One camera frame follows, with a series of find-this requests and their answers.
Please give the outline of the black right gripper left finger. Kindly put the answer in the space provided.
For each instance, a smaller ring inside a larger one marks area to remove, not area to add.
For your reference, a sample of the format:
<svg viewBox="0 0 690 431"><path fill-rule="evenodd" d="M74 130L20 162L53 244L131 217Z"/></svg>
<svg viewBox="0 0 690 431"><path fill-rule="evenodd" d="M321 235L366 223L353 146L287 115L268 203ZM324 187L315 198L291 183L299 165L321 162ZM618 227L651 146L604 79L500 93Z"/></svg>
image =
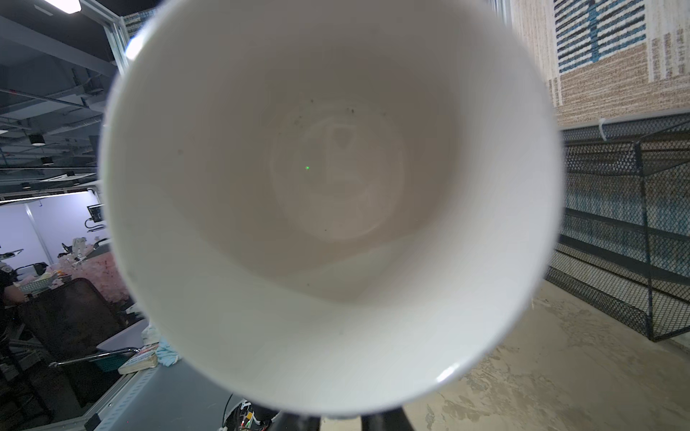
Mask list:
<svg viewBox="0 0 690 431"><path fill-rule="evenodd" d="M320 417L281 412L271 420L268 431L319 431L321 424Z"/></svg>

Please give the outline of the lavender purple mug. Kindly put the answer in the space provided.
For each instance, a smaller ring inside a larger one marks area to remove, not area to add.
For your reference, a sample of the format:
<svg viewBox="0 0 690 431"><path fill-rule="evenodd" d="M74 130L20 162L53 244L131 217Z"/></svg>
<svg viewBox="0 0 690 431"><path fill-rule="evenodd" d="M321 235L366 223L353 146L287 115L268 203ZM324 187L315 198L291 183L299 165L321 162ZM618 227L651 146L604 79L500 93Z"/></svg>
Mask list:
<svg viewBox="0 0 690 431"><path fill-rule="evenodd" d="M183 360L262 406L400 407L467 373L541 283L564 151L480 1L168 1L115 82L111 249Z"/></svg>

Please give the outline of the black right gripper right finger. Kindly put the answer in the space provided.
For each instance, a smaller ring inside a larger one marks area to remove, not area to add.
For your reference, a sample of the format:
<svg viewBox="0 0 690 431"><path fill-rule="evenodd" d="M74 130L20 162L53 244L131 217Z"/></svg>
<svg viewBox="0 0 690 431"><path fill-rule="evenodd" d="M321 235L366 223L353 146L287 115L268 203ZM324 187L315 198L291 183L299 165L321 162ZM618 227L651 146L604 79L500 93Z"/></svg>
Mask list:
<svg viewBox="0 0 690 431"><path fill-rule="evenodd" d="M414 431L402 408L363 415L360 419L362 431Z"/></svg>

